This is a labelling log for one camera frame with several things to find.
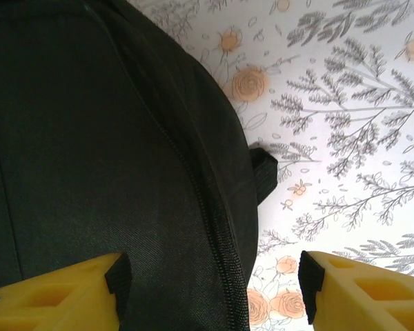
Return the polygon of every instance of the black backpack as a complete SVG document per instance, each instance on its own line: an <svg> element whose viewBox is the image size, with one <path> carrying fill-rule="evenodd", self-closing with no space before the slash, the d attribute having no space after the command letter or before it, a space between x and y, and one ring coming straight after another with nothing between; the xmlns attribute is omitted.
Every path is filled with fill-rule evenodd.
<svg viewBox="0 0 414 331"><path fill-rule="evenodd" d="M120 330L249 330L276 177L210 75L125 0L0 1L0 287L126 252Z"/></svg>

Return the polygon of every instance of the zipper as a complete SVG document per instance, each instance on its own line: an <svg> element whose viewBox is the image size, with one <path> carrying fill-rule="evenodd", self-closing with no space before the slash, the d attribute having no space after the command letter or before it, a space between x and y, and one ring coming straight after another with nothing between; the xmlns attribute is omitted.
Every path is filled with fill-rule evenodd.
<svg viewBox="0 0 414 331"><path fill-rule="evenodd" d="M210 244L210 248L213 253L213 259L215 260L215 263L219 270L219 276L222 280L222 285L224 289L224 298L226 300L226 307L227 307L227 322L229 330L235 330L235 331L242 331L242 330L249 330L248 329L248 321L243 319L242 317L246 317L246 314L248 314L248 311L242 311L247 310L246 305L246 291L240 290L239 285L241 288L245 289L245 281L244 281L244 273L242 271L242 266L239 260L239 255L237 253L237 248L235 245L235 241L233 239L233 232L231 230L230 226L230 219L228 218L228 215L226 213L226 208L224 203L221 201L216 201L214 204L215 212L214 219L210 220L209 215L207 212L207 207L204 201L205 193L202 192L201 186L202 185L208 185L208 183L205 183L203 180L198 180L196 178L195 173L192 170L192 167L190 166L190 163L188 162L187 158L184 156L183 152L177 147L177 144L175 141L170 137L168 134L167 129L160 124L160 122L157 120L157 118L154 116L150 108L147 106L146 102L143 100L143 98L140 97L140 94L138 90L136 89L128 71L124 64L124 60L122 59L117 44L115 43L112 34L106 27L105 23L102 21L101 17L88 5L84 4L84 8L86 11L92 16L92 18L99 24L100 28L105 32L106 36L109 38L109 41L112 45L112 48L116 54L116 57L118 61L120 62L122 69L125 73L125 75L128 77L132 88L137 93L137 96L139 97L141 103L143 104L144 108L146 109L147 113L155 123L155 125L158 127L159 131L162 133L163 137L167 142L170 144L171 148L175 151L176 155L178 156L179 160L182 162L183 167L186 169L186 172L189 176L189 179L193 185L193 188L195 190L195 194L197 197L197 201L199 204L199 209L201 212L201 217L203 219L203 222L205 225L207 225L208 231L208 242ZM213 229L210 229L210 224L213 223ZM224 245L228 248L228 250L231 249L231 252L224 252L224 249L221 247L221 245ZM226 255L230 255L230 260L227 261ZM238 279L240 284L236 284L236 281L233 281L231 279L230 275L234 274L233 278Z"/></svg>

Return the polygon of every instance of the zipper track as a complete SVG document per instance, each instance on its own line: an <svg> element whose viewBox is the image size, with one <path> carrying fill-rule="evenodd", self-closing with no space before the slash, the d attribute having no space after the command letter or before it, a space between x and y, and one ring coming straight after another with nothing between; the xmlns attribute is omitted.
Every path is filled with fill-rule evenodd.
<svg viewBox="0 0 414 331"><path fill-rule="evenodd" d="M147 104L145 103L145 101L140 97L140 94L138 92L138 90L136 89L132 79L130 78L130 75L124 65L124 60L121 58L121 55L119 53L119 49L117 47L117 44L115 43L115 41L113 40L113 37L110 33L110 31L108 30L108 28L106 27L105 23L102 21L101 17L88 5L88 4L84 4L84 8L86 9L86 11L94 18L94 20L99 24L100 28L106 33L106 36L109 38L110 43L112 44L112 48L116 54L116 57L118 59L118 61L120 62L122 69L125 73L125 75L127 76L127 78L129 79L132 88L135 90L135 92L137 93L141 103L143 104L143 106L145 107L147 113L150 115L151 119L153 120L153 122L155 123L155 125L158 127L159 131L163 134L163 137L165 138L165 140L167 140L167 142L170 144L171 148L175 151L176 155L178 156L179 160L182 162L183 167L186 169L186 172L189 176L189 179L193 185L193 188L195 190L195 195L197 197L198 200L198 204L199 204L199 209L201 212L201 217L203 219L204 224L206 224L209 228L209 224L211 222L211 220L208 217L208 212L207 212L207 208L206 205L204 203L204 195L203 192L201 191L201 189L199 188L199 184L198 184L198 180L195 176L195 174L193 173L191 166L189 164L189 162L187 161L187 158L184 156L184 154L181 152L181 150L177 147L176 143L174 142L174 140L170 137L170 135L168 134L168 131L165 129L165 127L162 126L162 124L160 124L160 122L156 119L156 117L154 116L154 114L152 113L152 111L150 110L150 108L147 106ZM214 226L214 231L218 232L218 227L221 225L219 222L219 219L216 218L220 218L223 217L224 222L226 222L226 238L222 238L220 237L221 234L216 234L218 236L218 238L215 238L212 234L212 231L208 230L207 231L207 236L208 236L208 242L210 244L210 248L212 250L212 254L213 254L213 259L215 260L215 263L219 269L219 276L222 280L222 284L223 284L223 289L224 289L224 298L226 300L226 307L227 307L227 322L228 322L228 326L229 326L229 330L236 330L236 331L241 331L241 330L247 330L248 328L244 327L239 321L237 321L237 316L236 315L240 315L240 312L237 311L239 310L239 306L242 304L242 302L240 302L240 300L235 296L235 289L234 289L234 283L233 280L230 278L229 273L231 272L235 272L236 274L240 274L238 276L241 277L242 283L245 286L245 281L244 281L244 274L242 272L242 266L241 263L239 261L239 256L237 254L237 248L235 246L235 242L233 241L233 235L232 235L232 230L230 228L230 220L227 216L226 213L219 211L218 213L218 217L215 217L213 219L213 226ZM215 243L216 241L223 241L223 239L225 239L226 241L226 245L228 245L229 247L232 248L232 252L231 252L231 259L232 259L232 266L230 267L230 271L227 271L226 269L226 264L227 262L224 261L224 256L222 256L221 254L221 248L219 247L218 243Z"/></svg>

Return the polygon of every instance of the backpack strap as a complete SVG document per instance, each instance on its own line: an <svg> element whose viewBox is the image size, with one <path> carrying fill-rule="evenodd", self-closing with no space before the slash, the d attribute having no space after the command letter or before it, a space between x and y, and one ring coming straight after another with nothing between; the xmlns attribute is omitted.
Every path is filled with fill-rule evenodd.
<svg viewBox="0 0 414 331"><path fill-rule="evenodd" d="M262 148L251 149L250 157L259 205L277 186L277 160Z"/></svg>

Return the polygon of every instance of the yellow plastic part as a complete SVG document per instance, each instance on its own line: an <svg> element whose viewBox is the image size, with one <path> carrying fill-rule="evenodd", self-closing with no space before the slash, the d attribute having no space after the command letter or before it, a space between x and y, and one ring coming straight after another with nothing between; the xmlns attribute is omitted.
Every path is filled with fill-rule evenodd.
<svg viewBox="0 0 414 331"><path fill-rule="evenodd" d="M323 252L315 331L414 331L414 277Z"/></svg>
<svg viewBox="0 0 414 331"><path fill-rule="evenodd" d="M0 331L118 331L107 254L0 288Z"/></svg>

